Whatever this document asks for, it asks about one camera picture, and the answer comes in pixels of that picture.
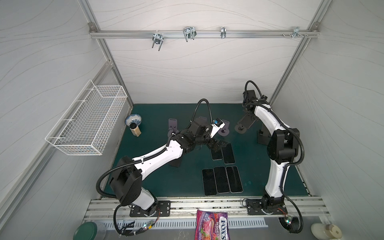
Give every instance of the horizontal metal rail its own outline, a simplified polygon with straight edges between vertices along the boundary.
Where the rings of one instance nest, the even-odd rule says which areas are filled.
[[[162,218],[196,218],[198,209],[210,212],[227,212],[229,217],[283,217],[283,215],[248,215],[247,209],[242,205],[245,198],[260,199],[261,197],[158,197],[158,200],[171,201],[169,217]],[[298,206],[304,217],[309,216],[330,216],[327,207],[321,197],[291,197]],[[117,199],[92,200],[84,216],[84,221],[110,220],[117,205]],[[295,207],[289,201],[285,201],[288,214],[298,216]],[[129,216],[129,206],[121,207],[117,212],[116,219],[129,220],[137,219]]]
[[[185,38],[182,30],[169,31],[96,31],[92,38],[150,38],[153,34],[161,34],[164,38]],[[317,38],[320,32],[299,30],[296,38]],[[291,38],[293,30],[226,30],[226,38]],[[196,30],[195,38],[221,38],[220,30]]]

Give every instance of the black mounting plate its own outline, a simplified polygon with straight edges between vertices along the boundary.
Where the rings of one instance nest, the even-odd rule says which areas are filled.
[[[248,215],[266,215],[260,206],[261,199],[245,199],[245,206],[247,206],[247,213]],[[285,208],[285,205],[280,204],[278,206],[281,210],[283,210],[285,213],[287,213],[287,209]],[[283,214],[280,210],[276,210],[271,215],[281,215]]]
[[[170,201],[159,201],[157,204],[157,207],[160,209],[160,217],[169,217],[170,214]],[[151,217],[157,217],[157,210]],[[144,212],[142,211],[141,207],[139,206],[134,206],[131,209],[131,212],[129,213],[130,217],[146,217],[144,215]]]

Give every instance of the container with green lid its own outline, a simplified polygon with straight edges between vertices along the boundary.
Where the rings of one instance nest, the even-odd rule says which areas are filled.
[[[86,222],[81,224],[73,235],[73,240],[103,240],[106,228],[102,223]]]

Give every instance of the black lid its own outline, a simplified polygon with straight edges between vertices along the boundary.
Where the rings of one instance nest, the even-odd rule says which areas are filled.
[[[135,129],[136,127],[137,127],[137,125],[134,122],[129,125],[130,129]]]

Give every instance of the green lid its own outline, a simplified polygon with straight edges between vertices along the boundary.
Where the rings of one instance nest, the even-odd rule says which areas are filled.
[[[86,222],[76,229],[73,240],[94,240],[97,234],[97,225],[94,222]]]

